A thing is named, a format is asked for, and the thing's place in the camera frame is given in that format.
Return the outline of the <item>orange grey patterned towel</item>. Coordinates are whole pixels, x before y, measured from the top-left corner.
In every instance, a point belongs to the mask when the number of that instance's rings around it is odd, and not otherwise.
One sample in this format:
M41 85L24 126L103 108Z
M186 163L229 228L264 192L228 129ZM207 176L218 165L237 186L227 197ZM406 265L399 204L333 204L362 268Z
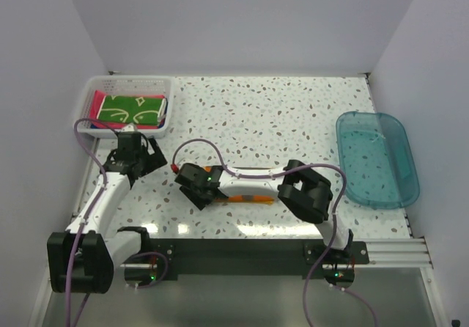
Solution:
M212 186L212 203L259 203L271 205L277 199L282 177L274 177L280 169L258 167L204 166L208 173L208 185Z

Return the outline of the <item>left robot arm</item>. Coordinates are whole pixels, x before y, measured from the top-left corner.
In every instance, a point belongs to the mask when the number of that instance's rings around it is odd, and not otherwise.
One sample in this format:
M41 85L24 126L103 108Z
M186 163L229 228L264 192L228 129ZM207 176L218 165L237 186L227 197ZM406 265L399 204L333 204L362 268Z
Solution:
M51 288L55 293L106 293L114 271L127 259L142 263L152 255L145 227L109 226L122 200L136 181L164 167L158 143L137 131L122 131L117 147L98 162L95 190L84 208L62 232L47 241Z

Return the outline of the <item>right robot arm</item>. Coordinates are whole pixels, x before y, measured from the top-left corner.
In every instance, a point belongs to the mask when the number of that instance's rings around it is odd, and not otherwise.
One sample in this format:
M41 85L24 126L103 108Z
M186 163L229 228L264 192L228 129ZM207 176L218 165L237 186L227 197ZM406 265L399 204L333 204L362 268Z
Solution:
M214 202L280 201L297 219L318 229L326 257L340 263L352 255L352 230L337 213L347 180L335 166L290 160L277 169L173 163L171 170L181 192L200 210Z

